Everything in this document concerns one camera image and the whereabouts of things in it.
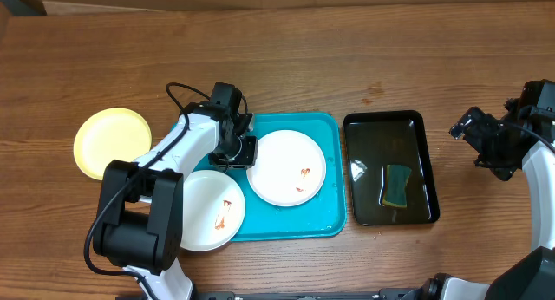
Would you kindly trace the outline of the white plate top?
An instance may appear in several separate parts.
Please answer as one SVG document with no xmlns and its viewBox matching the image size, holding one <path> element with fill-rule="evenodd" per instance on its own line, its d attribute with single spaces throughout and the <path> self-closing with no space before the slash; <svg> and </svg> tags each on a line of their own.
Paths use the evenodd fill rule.
<svg viewBox="0 0 555 300">
<path fill-rule="evenodd" d="M 265 202 L 293 207 L 316 196 L 326 172 L 323 151 L 311 137 L 278 130 L 258 141 L 255 165 L 246 176 L 251 189 Z"/>
</svg>

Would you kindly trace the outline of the green yellow sponge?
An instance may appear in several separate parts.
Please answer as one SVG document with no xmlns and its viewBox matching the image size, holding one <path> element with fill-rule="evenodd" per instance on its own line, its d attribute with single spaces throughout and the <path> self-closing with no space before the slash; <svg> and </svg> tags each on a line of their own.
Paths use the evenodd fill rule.
<svg viewBox="0 0 555 300">
<path fill-rule="evenodd" d="M 382 169 L 382 206 L 405 209 L 408 206 L 406 187 L 412 170 L 404 165 L 386 165 Z"/>
</svg>

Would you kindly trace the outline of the green rimmed plate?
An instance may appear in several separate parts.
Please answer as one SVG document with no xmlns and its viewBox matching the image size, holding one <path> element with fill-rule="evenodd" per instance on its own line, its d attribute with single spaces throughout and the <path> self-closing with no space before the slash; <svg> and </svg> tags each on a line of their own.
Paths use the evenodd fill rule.
<svg viewBox="0 0 555 300">
<path fill-rule="evenodd" d="M 76 165 L 92 179 L 102 180 L 113 160 L 133 161 L 148 153 L 152 134 L 146 120 L 127 108 L 108 108 L 89 117 L 73 145 Z"/>
</svg>

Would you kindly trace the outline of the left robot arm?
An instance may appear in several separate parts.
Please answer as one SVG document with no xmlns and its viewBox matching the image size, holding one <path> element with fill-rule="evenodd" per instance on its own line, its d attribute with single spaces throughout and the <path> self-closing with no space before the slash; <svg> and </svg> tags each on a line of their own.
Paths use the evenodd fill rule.
<svg viewBox="0 0 555 300">
<path fill-rule="evenodd" d="M 193 282 L 178 260 L 184 182 L 207 155 L 224 168 L 253 165 L 256 139 L 246 133 L 252 120 L 231 109 L 194 109 L 146 155 L 110 162 L 83 247 L 87 267 L 134 278 L 148 299 L 193 298 Z"/>
</svg>

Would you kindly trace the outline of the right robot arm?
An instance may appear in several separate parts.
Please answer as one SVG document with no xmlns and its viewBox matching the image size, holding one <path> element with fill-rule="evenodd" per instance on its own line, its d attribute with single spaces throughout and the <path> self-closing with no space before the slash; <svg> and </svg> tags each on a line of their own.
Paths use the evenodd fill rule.
<svg viewBox="0 0 555 300">
<path fill-rule="evenodd" d="M 440 297 L 488 298 L 497 278 L 532 250 L 530 193 L 517 173 L 507 182 L 473 165 L 475 151 L 447 130 L 460 113 L 424 115 L 441 216 L 421 239 L 425 265 L 414 281 L 446 276 Z"/>
</svg>

